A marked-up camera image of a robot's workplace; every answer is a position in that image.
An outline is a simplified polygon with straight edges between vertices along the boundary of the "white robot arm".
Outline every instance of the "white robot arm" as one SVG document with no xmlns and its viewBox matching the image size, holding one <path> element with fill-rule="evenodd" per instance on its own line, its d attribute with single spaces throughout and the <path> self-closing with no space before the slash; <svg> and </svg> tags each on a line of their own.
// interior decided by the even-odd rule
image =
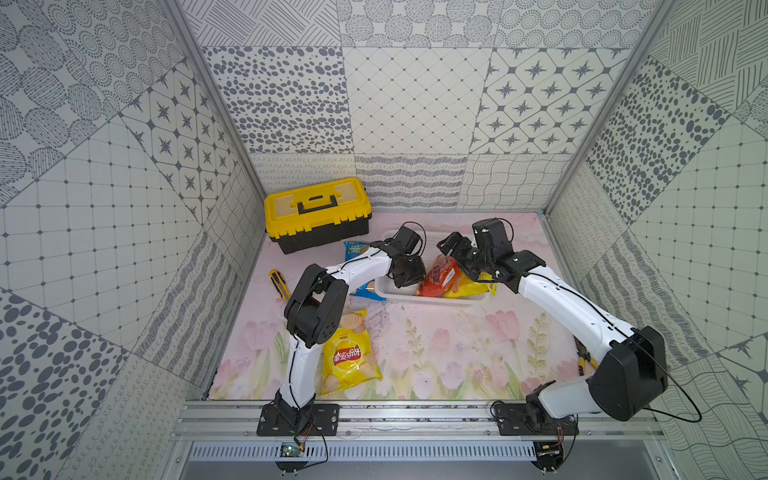
<svg viewBox="0 0 768 480">
<path fill-rule="evenodd" d="M 539 305 L 565 326 L 600 363 L 597 372 L 570 382 L 547 383 L 526 397 L 526 422 L 539 428 L 556 419 L 587 412 L 606 412 L 628 420 L 667 388 L 664 339 L 650 327 L 636 329 L 584 298 L 533 253 L 515 252 L 499 219 L 472 225 L 476 246 L 454 232 L 438 243 L 462 271 L 493 282 Z M 286 382 L 275 398 L 281 418 L 303 432 L 315 398 L 314 379 L 322 344 L 336 331 L 350 290 L 391 275 L 395 285 L 421 281 L 425 270 L 413 251 L 420 236 L 401 227 L 392 239 L 374 242 L 345 263 L 307 267 L 285 309 L 291 334 Z M 325 293 L 322 300 L 314 293 Z"/>
</svg>

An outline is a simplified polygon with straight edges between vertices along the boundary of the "white plastic basket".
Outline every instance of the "white plastic basket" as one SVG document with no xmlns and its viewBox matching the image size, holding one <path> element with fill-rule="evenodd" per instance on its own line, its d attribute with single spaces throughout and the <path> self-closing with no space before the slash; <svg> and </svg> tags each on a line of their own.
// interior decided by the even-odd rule
<svg viewBox="0 0 768 480">
<path fill-rule="evenodd" d="M 414 229 L 413 226 L 409 226 L 409 228 L 413 229 L 413 231 L 417 232 L 419 235 L 424 234 L 422 231 L 420 231 L 420 229 L 417 230 L 418 227 Z M 384 232 L 383 238 L 394 237 L 395 233 L 397 233 L 397 230 L 387 230 Z M 432 266 L 432 262 L 435 261 L 435 258 L 437 258 L 438 255 L 442 255 L 440 250 L 437 248 L 437 243 L 440 240 L 445 239 L 448 235 L 451 234 L 451 232 L 427 232 L 426 234 L 426 247 L 424 249 L 424 253 L 422 253 L 422 260 L 424 260 L 424 267 L 429 271 L 429 267 Z M 421 303 L 443 306 L 467 307 L 472 305 L 479 305 L 480 303 L 488 301 L 488 299 L 491 297 L 490 292 L 483 293 L 482 295 L 463 296 L 462 298 L 455 299 L 417 296 L 416 289 L 418 287 L 419 285 L 416 284 L 405 286 L 403 288 L 397 288 L 392 279 L 387 276 L 382 276 L 376 279 L 373 289 L 376 292 L 376 295 L 381 296 L 382 298 L 386 298 L 389 302 Z"/>
</svg>

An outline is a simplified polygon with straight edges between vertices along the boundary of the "toolbox lid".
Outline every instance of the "toolbox lid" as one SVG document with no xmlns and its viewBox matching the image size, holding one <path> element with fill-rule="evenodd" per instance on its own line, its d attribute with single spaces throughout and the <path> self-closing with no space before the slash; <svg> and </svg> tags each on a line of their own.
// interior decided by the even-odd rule
<svg viewBox="0 0 768 480">
<path fill-rule="evenodd" d="M 360 180 L 345 178 L 326 184 L 271 194 L 264 201 L 266 232 L 273 239 L 371 214 Z"/>
</svg>

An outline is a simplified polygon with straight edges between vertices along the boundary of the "patterned wall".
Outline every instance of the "patterned wall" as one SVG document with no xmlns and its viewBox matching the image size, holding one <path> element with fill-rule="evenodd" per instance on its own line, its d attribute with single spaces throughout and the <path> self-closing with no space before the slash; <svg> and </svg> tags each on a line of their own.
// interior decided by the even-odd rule
<svg viewBox="0 0 768 480">
<path fill-rule="evenodd" d="M 149 478 L 262 200 L 155 0 L 3 2 L 0 25 L 0 477 Z"/>
<path fill-rule="evenodd" d="M 767 38 L 766 2 L 680 2 L 549 216 L 577 285 L 667 340 L 688 478 L 768 465 Z"/>
<path fill-rule="evenodd" d="M 377 210 L 536 211 L 657 0 L 181 4 L 268 193 L 356 175 Z"/>
</svg>

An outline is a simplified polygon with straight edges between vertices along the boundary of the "yellow chip bag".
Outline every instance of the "yellow chip bag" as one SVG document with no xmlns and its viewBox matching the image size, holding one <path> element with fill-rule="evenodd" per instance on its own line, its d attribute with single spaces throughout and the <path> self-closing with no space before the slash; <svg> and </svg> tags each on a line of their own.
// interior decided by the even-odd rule
<svg viewBox="0 0 768 480">
<path fill-rule="evenodd" d="M 493 280 L 493 277 L 486 272 L 480 273 L 480 280 Z M 496 294 L 495 283 L 477 283 L 473 282 L 468 276 L 461 272 L 461 276 L 453 282 L 451 288 L 447 289 L 442 294 L 442 298 L 461 298 L 463 296 L 470 295 L 482 295 L 485 292 L 491 292 L 491 295 Z"/>
<path fill-rule="evenodd" d="M 338 330 L 323 345 L 323 395 L 382 378 L 366 330 L 367 313 L 342 315 Z"/>
</svg>

